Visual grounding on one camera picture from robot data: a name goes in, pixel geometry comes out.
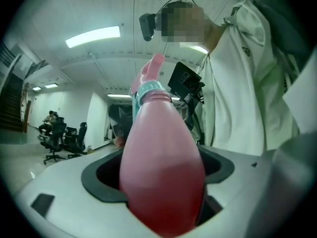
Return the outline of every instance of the ceiling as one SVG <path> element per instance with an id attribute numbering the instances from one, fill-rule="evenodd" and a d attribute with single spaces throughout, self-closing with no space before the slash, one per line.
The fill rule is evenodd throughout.
<path id="1" fill-rule="evenodd" d="M 97 82 L 108 93 L 127 93 L 136 73 L 153 54 L 165 55 L 160 82 L 167 83 L 178 61 L 195 68 L 204 56 L 190 48 L 143 40 L 138 18 L 156 13 L 168 0 L 26 0 L 11 24 L 21 40 L 56 70 L 49 79 L 80 85 Z M 217 24 L 241 0 L 194 0 Z M 70 49 L 65 40 L 98 28 L 119 26 L 120 38 L 90 42 Z"/>

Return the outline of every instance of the black opening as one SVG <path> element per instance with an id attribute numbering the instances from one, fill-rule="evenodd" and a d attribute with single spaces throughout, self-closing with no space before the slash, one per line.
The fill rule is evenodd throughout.
<path id="1" fill-rule="evenodd" d="M 219 160 L 203 151 L 199 152 L 204 164 L 206 176 L 212 175 L 221 169 L 221 162 Z"/>
<path id="2" fill-rule="evenodd" d="M 116 155 L 107 162 L 101 164 L 96 170 L 96 176 L 103 184 L 119 190 L 119 173 L 122 154 Z"/>

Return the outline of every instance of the plastic bottle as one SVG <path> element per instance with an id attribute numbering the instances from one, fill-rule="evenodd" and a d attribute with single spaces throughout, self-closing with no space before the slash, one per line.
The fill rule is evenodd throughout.
<path id="1" fill-rule="evenodd" d="M 163 55 L 155 54 L 131 86 L 140 109 L 123 151 L 119 187 L 128 197 L 130 211 L 169 238 L 194 228 L 205 170 L 170 95 L 156 81 L 163 61 Z"/>

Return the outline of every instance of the white wall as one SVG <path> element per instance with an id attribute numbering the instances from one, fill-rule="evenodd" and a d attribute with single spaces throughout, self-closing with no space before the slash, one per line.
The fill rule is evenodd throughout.
<path id="1" fill-rule="evenodd" d="M 88 118 L 87 133 L 85 138 L 86 148 L 92 149 L 103 146 L 104 136 L 109 125 L 108 103 L 99 94 L 92 94 Z"/>
<path id="2" fill-rule="evenodd" d="M 72 90 L 36 94 L 30 110 L 30 125 L 40 126 L 50 110 L 56 111 L 68 127 L 79 130 L 80 123 L 87 121 L 93 91 L 78 87 Z"/>
<path id="3" fill-rule="evenodd" d="M 32 110 L 32 106 L 34 104 L 34 98 L 35 98 L 35 94 L 33 92 L 28 93 L 27 95 L 27 101 L 31 101 L 31 106 L 30 106 L 30 111 L 29 111 L 29 117 L 28 117 L 28 123 L 30 123 L 30 117 L 31 117 L 31 110 Z"/>
<path id="4" fill-rule="evenodd" d="M 32 60 L 26 54 L 21 54 L 21 58 L 16 64 L 15 69 L 13 70 L 12 73 L 24 80 L 26 74 L 29 71 L 31 64 L 32 64 Z"/>
<path id="5" fill-rule="evenodd" d="M 20 38 L 19 38 L 18 34 L 13 29 L 9 29 L 5 33 L 2 41 L 6 45 L 6 47 L 9 50 L 11 50 L 13 48 L 13 46 L 18 43 L 19 39 Z"/>
<path id="6" fill-rule="evenodd" d="M 6 75 L 8 70 L 9 68 L 2 61 L 0 61 L 0 72 Z"/>
<path id="7" fill-rule="evenodd" d="M 18 41 L 19 48 L 35 63 L 38 64 L 41 59 L 21 40 Z"/>
<path id="8" fill-rule="evenodd" d="M 85 135 L 88 146 L 96 149 L 105 145 L 104 136 L 109 125 L 108 101 L 103 90 L 97 86 L 78 86 L 76 88 L 37 93 L 31 104 L 29 122 L 38 127 L 50 110 L 56 111 L 68 127 L 77 128 L 87 123 Z"/>

